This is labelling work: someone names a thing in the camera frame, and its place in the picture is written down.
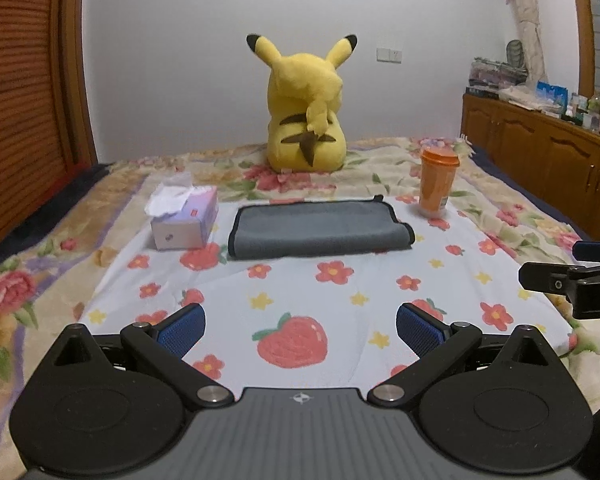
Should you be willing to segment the purple and grey towel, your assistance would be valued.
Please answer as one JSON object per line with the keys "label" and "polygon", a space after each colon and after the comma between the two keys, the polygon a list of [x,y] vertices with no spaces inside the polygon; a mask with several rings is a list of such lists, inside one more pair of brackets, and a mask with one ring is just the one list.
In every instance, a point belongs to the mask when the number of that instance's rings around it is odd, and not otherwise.
{"label": "purple and grey towel", "polygon": [[414,243],[413,228],[376,195],[239,208],[228,255],[236,260],[344,256],[405,250]]}

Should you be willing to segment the wooden sideboard cabinet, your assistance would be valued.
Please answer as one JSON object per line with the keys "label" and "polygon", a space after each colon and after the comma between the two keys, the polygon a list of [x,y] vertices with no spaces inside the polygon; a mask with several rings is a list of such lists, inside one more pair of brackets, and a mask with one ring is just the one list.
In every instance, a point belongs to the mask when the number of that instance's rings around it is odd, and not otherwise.
{"label": "wooden sideboard cabinet", "polygon": [[600,240],[600,134],[470,93],[460,132],[502,174]]}

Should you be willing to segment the white strawberry print cloth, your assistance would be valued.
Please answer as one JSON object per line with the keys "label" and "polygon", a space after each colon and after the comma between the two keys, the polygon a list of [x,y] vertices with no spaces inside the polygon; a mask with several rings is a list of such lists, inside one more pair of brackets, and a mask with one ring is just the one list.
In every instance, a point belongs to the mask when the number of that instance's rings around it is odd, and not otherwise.
{"label": "white strawberry print cloth", "polygon": [[396,310],[406,302],[487,334],[532,325],[558,354],[573,348],[564,317],[519,286],[512,252],[466,214],[451,209],[428,220],[402,202],[393,209],[415,231],[411,249],[237,261],[227,253],[233,205],[221,207],[208,245],[192,252],[157,252],[150,232],[140,231],[110,264],[82,320],[95,334],[115,334],[198,302],[206,330],[186,361],[234,393],[370,390],[416,359],[396,333]]}

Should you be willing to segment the purple tissue box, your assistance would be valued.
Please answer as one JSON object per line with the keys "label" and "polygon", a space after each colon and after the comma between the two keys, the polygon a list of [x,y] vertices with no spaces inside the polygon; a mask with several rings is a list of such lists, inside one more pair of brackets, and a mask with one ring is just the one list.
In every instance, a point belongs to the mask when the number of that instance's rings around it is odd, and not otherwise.
{"label": "purple tissue box", "polygon": [[218,214],[214,185],[193,184],[189,172],[160,182],[145,205],[157,250],[189,250],[207,245]]}

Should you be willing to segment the small bottles on cabinet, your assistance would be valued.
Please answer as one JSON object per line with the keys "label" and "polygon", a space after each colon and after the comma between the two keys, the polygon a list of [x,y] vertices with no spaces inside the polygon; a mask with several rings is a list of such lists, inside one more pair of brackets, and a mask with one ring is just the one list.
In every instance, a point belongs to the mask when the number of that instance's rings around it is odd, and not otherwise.
{"label": "small bottles on cabinet", "polygon": [[600,92],[595,91],[587,98],[582,94],[573,93],[562,113],[562,120],[571,122],[588,131],[600,131]]}

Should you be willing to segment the floral beige blanket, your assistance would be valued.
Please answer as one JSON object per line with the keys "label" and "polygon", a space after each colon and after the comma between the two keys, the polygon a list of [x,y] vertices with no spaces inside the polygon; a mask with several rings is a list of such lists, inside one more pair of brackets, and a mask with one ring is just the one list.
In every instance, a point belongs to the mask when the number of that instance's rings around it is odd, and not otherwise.
{"label": "floral beige blanket", "polygon": [[[577,232],[546,207],[535,205],[489,169],[477,150],[450,142],[460,156],[448,213],[456,209],[526,261],[567,263]],[[38,244],[0,259],[0,479],[17,478],[23,464],[12,443],[8,416],[24,383],[62,329],[82,318],[110,264],[140,231],[150,232],[144,207],[166,178],[189,172],[214,185],[222,206],[248,202],[345,200],[382,195],[416,214],[422,142],[405,138],[355,143],[336,174],[280,176],[266,166],[263,148],[190,153],[118,162]],[[591,408],[600,408],[600,321],[578,321],[570,305],[545,296],[572,328],[576,342],[562,354]]]}

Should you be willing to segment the orange lidded cup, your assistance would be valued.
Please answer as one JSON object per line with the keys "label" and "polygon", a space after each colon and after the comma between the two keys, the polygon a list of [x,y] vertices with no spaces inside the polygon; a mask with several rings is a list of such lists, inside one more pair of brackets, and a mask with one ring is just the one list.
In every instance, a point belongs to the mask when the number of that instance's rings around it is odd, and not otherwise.
{"label": "orange lidded cup", "polygon": [[450,148],[426,146],[420,153],[418,206],[429,218],[444,215],[460,159]]}

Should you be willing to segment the blue box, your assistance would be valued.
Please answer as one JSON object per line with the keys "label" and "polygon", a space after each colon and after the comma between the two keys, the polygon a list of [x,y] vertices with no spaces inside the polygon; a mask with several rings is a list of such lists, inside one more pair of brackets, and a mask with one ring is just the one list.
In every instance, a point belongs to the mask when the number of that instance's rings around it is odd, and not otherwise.
{"label": "blue box", "polygon": [[569,90],[565,87],[554,86],[545,81],[539,81],[535,87],[538,98],[546,104],[565,110],[569,100]]}

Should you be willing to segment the beige cloth on cabinet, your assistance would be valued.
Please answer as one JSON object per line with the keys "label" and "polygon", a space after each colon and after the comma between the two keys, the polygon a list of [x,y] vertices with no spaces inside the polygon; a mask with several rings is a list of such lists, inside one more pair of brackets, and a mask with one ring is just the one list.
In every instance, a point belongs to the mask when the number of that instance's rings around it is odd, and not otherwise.
{"label": "beige cloth on cabinet", "polygon": [[522,107],[525,110],[542,110],[545,102],[539,98],[534,90],[525,84],[509,86],[498,90],[498,99],[502,102]]}

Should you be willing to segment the stack of folded fabrics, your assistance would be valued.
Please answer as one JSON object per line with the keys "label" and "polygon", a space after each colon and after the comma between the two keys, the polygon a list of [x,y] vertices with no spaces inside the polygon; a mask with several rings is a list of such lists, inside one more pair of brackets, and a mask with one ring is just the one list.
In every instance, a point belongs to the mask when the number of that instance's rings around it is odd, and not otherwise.
{"label": "stack of folded fabrics", "polygon": [[489,91],[524,84],[528,70],[504,62],[495,62],[487,58],[474,58],[471,62],[468,86]]}

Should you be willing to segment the yellow Pikachu plush toy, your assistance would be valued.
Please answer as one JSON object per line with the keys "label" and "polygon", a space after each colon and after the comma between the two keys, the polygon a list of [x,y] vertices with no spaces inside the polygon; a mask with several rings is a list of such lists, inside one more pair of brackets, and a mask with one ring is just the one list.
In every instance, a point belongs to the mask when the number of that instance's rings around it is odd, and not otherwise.
{"label": "yellow Pikachu plush toy", "polygon": [[320,58],[311,53],[283,55],[271,40],[250,34],[250,50],[271,70],[268,77],[266,158],[279,174],[333,172],[347,154],[337,114],[343,82],[338,68],[350,58],[358,37],[341,38]]}

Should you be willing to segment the wooden slatted wardrobe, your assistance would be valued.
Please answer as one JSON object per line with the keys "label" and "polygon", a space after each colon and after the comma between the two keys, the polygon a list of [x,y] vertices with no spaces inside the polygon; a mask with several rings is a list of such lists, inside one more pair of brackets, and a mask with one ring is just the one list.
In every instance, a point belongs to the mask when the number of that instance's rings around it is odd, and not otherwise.
{"label": "wooden slatted wardrobe", "polygon": [[0,0],[0,243],[96,162],[82,0]]}

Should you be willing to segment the beige patterned curtain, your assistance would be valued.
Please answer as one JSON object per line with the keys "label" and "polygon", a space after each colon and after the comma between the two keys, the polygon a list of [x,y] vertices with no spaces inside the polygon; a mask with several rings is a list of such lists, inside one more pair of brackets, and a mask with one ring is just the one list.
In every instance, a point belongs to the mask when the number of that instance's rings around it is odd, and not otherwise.
{"label": "beige patterned curtain", "polygon": [[538,0],[513,0],[519,39],[524,49],[528,81],[546,81]]}

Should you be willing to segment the white wall switch plate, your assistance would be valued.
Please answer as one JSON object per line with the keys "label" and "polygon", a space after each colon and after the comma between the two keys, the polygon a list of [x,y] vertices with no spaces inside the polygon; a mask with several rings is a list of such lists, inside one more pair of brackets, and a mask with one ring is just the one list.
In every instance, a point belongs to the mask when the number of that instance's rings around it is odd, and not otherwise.
{"label": "white wall switch plate", "polygon": [[377,48],[376,49],[376,60],[381,63],[402,63],[402,51],[392,50],[389,48]]}

